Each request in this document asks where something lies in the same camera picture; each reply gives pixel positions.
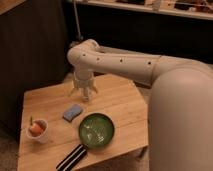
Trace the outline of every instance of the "floor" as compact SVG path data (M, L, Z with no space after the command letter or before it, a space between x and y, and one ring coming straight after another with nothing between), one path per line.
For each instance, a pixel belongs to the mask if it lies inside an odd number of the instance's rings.
M70 81L72 74L68 74L64 82ZM149 90L139 88L146 102L149 98ZM148 151L139 158L141 150L107 160L105 162L81 169L81 171L149 171ZM9 135L0 130L0 171L16 171L18 160L18 143Z

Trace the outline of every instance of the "cabinet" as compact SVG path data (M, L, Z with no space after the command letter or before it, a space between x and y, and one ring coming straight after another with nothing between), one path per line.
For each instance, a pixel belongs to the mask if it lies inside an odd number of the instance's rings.
M60 0L30 0L0 15L0 126L19 137L23 93L69 70Z

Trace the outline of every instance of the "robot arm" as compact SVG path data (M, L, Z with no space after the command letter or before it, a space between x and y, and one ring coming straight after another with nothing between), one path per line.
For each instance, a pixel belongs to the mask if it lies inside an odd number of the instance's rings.
M151 54L101 53L97 42L91 39L70 49L68 60L75 67L74 85L82 88L84 99L90 99L90 89L95 89L94 71L126 77L148 87L160 75L177 67L210 71L207 65L190 59Z
M213 170L213 73L183 58L101 53L94 40L68 52L74 86L90 99L93 71L120 75L150 86L148 105L151 171Z

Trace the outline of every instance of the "wooden table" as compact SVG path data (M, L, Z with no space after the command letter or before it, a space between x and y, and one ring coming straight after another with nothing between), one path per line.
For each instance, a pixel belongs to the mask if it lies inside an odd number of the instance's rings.
M24 95L18 171L53 171L56 165L79 143L78 126L93 112L107 114L115 125L112 142L102 150L89 150L74 168L80 169L148 145L147 105L130 80L113 75L95 77L98 94L91 102L82 102L80 92L68 96L72 82L28 91ZM73 104L84 111L71 123L62 113ZM29 140L25 131L29 118L44 118L49 123L50 141L39 144Z

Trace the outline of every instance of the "wall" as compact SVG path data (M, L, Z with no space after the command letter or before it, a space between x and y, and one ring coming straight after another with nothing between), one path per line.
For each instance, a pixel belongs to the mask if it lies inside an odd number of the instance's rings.
M213 21L78 4L84 39L144 53L213 63ZM76 38L73 7L64 3L70 40Z

